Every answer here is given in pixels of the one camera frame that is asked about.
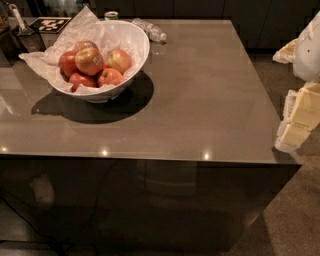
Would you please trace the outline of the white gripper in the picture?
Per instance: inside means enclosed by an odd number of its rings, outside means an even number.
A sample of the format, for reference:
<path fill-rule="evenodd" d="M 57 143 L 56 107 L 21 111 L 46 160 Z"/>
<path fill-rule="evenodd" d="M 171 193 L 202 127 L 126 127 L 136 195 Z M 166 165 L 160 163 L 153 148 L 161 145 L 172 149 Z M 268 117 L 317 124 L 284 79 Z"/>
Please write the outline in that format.
<path fill-rule="evenodd" d="M 306 81 L 285 98 L 275 148 L 290 153 L 301 147 L 320 124 L 320 12 L 300 33 L 272 57 L 277 63 L 293 63 L 294 74 Z"/>

